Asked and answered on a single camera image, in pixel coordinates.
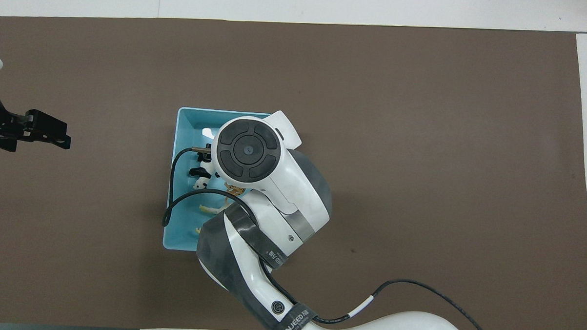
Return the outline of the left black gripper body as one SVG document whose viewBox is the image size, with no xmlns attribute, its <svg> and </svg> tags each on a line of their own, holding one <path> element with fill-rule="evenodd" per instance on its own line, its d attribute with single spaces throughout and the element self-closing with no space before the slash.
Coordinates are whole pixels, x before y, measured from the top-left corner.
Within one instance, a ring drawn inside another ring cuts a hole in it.
<svg viewBox="0 0 587 330">
<path fill-rule="evenodd" d="M 67 123 L 41 110 L 30 109 L 26 113 L 25 129 L 51 139 L 66 139 Z"/>
</svg>

